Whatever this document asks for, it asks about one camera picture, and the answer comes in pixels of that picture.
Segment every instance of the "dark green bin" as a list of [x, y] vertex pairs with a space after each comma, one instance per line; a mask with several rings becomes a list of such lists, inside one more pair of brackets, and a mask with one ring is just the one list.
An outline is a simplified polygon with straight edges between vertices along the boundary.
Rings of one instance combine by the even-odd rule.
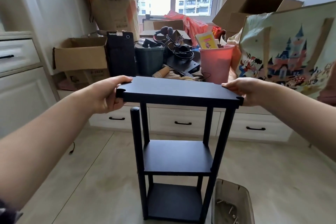
[[135, 48], [135, 58], [140, 76], [152, 76], [162, 68], [164, 47]]

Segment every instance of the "yellow booklet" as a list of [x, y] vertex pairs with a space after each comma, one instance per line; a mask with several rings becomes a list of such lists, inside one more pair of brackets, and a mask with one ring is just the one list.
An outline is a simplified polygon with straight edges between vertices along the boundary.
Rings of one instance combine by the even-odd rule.
[[202, 49], [218, 49], [212, 32], [197, 34], [195, 38]]

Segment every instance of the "tile grout line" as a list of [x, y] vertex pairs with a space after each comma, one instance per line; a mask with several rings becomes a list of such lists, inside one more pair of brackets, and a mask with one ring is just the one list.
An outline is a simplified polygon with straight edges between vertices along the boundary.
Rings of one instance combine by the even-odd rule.
[[86, 176], [87, 172], [90, 170], [90, 168], [92, 167], [92, 165], [94, 164], [94, 162], [96, 161], [96, 159], [98, 158], [98, 156], [101, 154], [101, 152], [103, 151], [103, 149], [105, 148], [105, 146], [107, 145], [107, 143], [110, 141], [111, 137], [107, 140], [106, 144], [104, 145], [104, 147], [101, 149], [101, 151], [99, 152], [99, 154], [97, 155], [97, 157], [94, 159], [94, 161], [92, 162], [92, 164], [90, 165], [90, 167], [88, 168], [88, 170], [85, 172], [85, 174], [83, 175], [82, 179], [80, 180], [80, 182], [77, 184], [76, 188], [73, 190], [73, 192], [71, 193], [71, 195], [69, 196], [69, 198], [67, 199], [67, 201], [64, 203], [64, 205], [62, 206], [61, 210], [57, 213], [56, 217], [54, 218], [54, 220], [52, 221], [51, 224], [53, 224], [55, 222], [55, 220], [57, 219], [57, 217], [59, 216], [59, 214], [61, 213], [61, 211], [63, 210], [64, 206], [67, 204], [67, 202], [69, 201], [69, 199], [71, 198], [71, 196], [73, 195], [73, 193], [76, 191], [77, 187], [79, 186], [79, 184], [82, 182], [82, 180], [84, 179], [84, 177]]

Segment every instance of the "right arm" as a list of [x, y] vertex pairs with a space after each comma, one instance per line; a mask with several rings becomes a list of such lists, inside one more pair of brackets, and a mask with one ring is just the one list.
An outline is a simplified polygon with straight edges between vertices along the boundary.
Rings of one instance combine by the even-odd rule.
[[222, 86], [245, 95], [244, 105], [260, 105], [336, 162], [336, 108], [295, 90], [254, 78]]

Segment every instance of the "pink plastic bag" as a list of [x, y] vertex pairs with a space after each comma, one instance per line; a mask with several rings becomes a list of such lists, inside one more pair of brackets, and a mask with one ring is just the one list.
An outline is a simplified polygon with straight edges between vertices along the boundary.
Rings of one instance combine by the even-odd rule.
[[184, 14], [179, 14], [173, 10], [170, 10], [167, 15], [164, 16], [171, 20], [183, 20], [184, 31], [188, 34], [192, 41], [192, 45], [196, 46], [198, 43], [196, 41], [195, 35], [208, 32], [208, 24], [203, 21], [198, 21], [186, 16]]

